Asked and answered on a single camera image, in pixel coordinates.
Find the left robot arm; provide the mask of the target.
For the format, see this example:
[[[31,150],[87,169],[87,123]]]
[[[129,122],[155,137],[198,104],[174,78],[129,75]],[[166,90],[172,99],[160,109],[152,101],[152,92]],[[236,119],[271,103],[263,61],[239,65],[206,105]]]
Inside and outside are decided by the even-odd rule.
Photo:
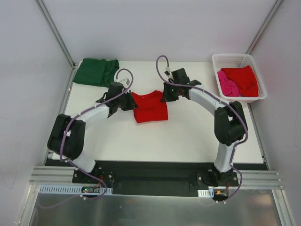
[[[47,147],[59,155],[61,161],[80,170],[87,182],[101,182],[103,178],[99,164],[84,150],[85,133],[90,127],[111,117],[118,109],[130,111],[137,107],[129,87],[121,82],[112,82],[108,91],[89,108],[74,116],[58,115]]]

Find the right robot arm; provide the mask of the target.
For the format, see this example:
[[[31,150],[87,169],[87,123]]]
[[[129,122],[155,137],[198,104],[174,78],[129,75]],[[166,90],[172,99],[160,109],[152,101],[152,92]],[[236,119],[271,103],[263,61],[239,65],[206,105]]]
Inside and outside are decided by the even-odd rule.
[[[233,172],[235,148],[247,139],[247,123],[242,105],[229,102],[205,89],[201,82],[190,80],[185,69],[171,71],[166,68],[162,102],[173,102],[180,96],[205,108],[214,117],[214,134],[218,151],[213,168],[202,176],[208,186],[222,186]]]

